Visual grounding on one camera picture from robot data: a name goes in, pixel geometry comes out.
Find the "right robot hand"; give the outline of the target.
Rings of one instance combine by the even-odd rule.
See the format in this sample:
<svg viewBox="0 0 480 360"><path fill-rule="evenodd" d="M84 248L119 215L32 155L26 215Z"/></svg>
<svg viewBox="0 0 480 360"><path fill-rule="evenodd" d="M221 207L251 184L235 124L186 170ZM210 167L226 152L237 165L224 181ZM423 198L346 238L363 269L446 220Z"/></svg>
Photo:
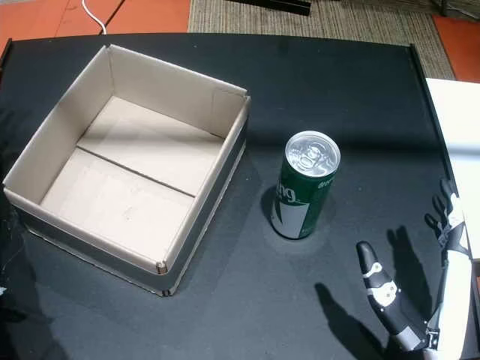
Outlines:
<svg viewBox="0 0 480 360"><path fill-rule="evenodd" d="M408 295L389 276L366 241L356 245L359 265L374 313L400 350L420 359L459 359L464 349L470 312L473 264L464 210L454 185L442 179L442 215L426 216L442 247L442 276L436 310L423 319Z"/></svg>

